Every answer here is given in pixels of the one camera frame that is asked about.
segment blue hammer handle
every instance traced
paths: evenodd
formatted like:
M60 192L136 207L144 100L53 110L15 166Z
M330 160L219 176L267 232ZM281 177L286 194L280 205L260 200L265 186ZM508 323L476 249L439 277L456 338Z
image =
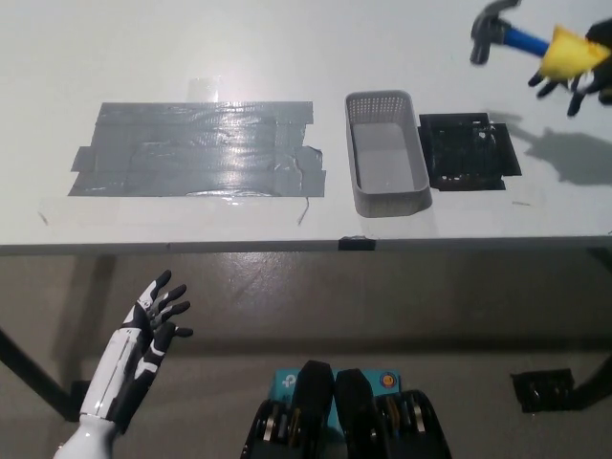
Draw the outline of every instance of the blue hammer handle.
M504 45L538 57L544 57L550 46L546 41L514 28L506 31Z

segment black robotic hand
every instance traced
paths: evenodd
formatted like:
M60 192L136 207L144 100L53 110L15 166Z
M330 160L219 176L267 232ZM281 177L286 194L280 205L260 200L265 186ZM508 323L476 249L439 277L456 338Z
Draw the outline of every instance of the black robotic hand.
M586 39L612 49L612 19L602 21L595 24L586 34ZM586 95L600 93L599 99L603 105L612 104L612 55L604 62L598 65L592 71L592 81L584 88L579 88L579 84L583 76L574 78L571 82L570 89L574 93L570 101L567 116L575 116L582 105ZM530 80L529 85L534 87L544 81L544 76L536 73ZM544 98L553 92L559 84L567 86L567 83L559 81L547 81L544 86L537 92L538 98Z
M170 271L165 271L151 282L121 326L125 329L140 330L139 348L126 365L126 374L129 376L109 413L109 419L120 426L123 432L127 430L155 380L172 340L175 337L187 338L193 335L190 328L177 327L168 320L189 309L189 301L171 303L183 296L187 290L186 285L180 285L158 296L160 289L168 283L171 276Z

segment black table leg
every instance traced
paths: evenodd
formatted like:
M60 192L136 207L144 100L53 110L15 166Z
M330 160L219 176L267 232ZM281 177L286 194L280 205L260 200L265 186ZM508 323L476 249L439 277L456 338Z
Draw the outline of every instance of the black table leg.
M612 253L605 248L587 249L587 252L595 258L609 272L612 273Z
M77 422L82 398L62 389L0 329L0 361L66 421Z

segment hammer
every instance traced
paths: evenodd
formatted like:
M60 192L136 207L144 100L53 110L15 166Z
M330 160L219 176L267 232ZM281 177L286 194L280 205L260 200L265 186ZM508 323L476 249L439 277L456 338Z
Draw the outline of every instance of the hammer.
M549 43L528 33L515 29L509 22L499 18L499 14L520 5L521 0L497 0L490 3L476 17L471 27L474 47L470 61L474 65L484 65L489 61L491 44L506 45L531 55L544 57Z

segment gray basket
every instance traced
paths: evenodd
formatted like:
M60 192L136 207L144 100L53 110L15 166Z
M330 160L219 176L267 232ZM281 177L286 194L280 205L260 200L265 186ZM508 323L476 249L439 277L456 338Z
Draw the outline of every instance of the gray basket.
M400 217L431 206L425 158L407 93L349 95L346 139L360 215Z

